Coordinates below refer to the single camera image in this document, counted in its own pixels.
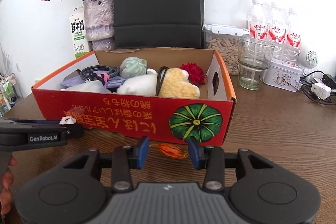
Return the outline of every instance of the black paper bag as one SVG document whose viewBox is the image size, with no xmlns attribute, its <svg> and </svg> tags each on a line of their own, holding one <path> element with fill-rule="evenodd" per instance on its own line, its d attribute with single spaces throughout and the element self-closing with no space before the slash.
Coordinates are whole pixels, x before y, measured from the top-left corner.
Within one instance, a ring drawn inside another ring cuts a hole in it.
<svg viewBox="0 0 336 224">
<path fill-rule="evenodd" d="M 114 0 L 115 47 L 203 48 L 204 0 Z"/>
</svg>

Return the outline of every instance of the purple cloth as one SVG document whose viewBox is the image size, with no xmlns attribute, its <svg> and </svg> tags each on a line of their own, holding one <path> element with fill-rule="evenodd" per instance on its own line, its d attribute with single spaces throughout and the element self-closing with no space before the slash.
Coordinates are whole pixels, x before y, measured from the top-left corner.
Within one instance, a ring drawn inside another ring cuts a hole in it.
<svg viewBox="0 0 336 224">
<path fill-rule="evenodd" d="M 106 73 L 106 71 L 95 71 L 96 74 L 100 75 Z M 114 76 L 109 79 L 106 84 L 107 89 L 118 88 L 125 82 L 125 79 L 120 76 Z M 62 86 L 70 88 L 71 86 L 80 85 L 85 83 L 85 81 L 78 75 L 61 83 Z"/>
</svg>

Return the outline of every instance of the white power adapter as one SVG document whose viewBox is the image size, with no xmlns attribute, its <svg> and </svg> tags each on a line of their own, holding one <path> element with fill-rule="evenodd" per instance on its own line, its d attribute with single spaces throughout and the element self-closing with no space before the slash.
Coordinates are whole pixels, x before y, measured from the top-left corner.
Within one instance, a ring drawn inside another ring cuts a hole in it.
<svg viewBox="0 0 336 224">
<path fill-rule="evenodd" d="M 322 100 L 327 99 L 330 96 L 330 92 L 331 92 L 331 88 L 322 83 L 312 84 L 310 90 Z"/>
</svg>

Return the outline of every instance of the white speaker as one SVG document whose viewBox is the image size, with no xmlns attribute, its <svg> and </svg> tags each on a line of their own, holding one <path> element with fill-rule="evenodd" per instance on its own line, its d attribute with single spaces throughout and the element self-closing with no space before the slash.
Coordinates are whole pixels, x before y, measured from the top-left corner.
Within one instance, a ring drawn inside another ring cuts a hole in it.
<svg viewBox="0 0 336 224">
<path fill-rule="evenodd" d="M 312 69 L 317 66 L 319 63 L 319 57 L 311 47 L 301 44 L 300 46 L 300 53 L 297 58 L 301 69 L 303 70 L 302 75 L 306 76 L 311 73 Z"/>
</svg>

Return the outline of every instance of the carton of fresh milk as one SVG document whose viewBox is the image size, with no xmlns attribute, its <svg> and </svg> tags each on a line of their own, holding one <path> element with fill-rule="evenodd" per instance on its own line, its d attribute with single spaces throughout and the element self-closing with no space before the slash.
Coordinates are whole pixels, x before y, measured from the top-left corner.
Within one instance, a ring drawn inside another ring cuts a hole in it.
<svg viewBox="0 0 336 224">
<path fill-rule="evenodd" d="M 90 51 L 89 43 L 86 40 L 84 24 L 84 7 L 74 8 L 73 15 L 70 16 L 70 26 L 72 44 L 76 58 L 81 57 Z"/>
</svg>

